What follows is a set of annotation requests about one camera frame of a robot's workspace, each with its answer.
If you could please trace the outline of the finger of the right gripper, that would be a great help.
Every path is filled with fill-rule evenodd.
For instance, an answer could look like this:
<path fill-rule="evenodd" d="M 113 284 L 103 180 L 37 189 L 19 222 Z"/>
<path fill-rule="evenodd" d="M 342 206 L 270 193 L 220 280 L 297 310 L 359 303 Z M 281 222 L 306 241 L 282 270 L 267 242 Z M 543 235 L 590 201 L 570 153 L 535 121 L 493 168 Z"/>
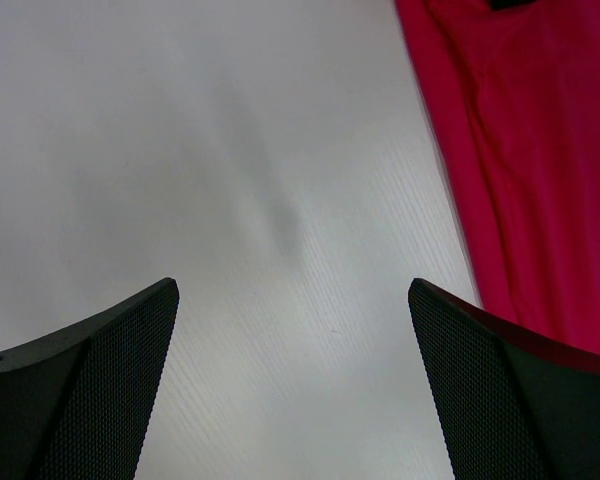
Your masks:
<path fill-rule="evenodd" d="M 502 11 L 505 9 L 528 5 L 534 1 L 535 0 L 490 0 L 489 3 L 493 11 Z"/>

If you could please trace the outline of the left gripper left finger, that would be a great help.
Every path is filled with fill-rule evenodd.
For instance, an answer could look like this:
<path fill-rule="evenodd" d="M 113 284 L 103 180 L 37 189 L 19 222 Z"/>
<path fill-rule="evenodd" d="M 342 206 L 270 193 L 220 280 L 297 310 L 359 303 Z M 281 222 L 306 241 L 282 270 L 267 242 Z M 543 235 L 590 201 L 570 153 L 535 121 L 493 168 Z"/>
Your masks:
<path fill-rule="evenodd" d="M 164 278 L 0 351 L 0 479 L 132 479 L 179 304 Z"/>

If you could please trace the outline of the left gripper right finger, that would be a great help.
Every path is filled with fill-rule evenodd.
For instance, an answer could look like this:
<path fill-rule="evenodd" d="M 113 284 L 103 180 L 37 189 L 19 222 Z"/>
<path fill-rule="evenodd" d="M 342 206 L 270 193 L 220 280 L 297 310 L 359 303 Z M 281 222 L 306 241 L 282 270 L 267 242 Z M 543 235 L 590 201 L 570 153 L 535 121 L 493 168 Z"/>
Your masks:
<path fill-rule="evenodd" d="M 457 479 L 600 479 L 600 355 L 416 278 L 408 303 Z"/>

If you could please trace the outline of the magenta t shirt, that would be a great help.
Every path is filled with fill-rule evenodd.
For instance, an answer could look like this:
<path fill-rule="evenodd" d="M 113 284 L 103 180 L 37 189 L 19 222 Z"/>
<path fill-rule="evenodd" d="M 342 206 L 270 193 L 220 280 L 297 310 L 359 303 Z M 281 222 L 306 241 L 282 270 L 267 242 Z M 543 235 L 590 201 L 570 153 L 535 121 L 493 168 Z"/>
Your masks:
<path fill-rule="evenodd" d="M 600 1 L 400 1 L 483 307 L 600 354 Z"/>

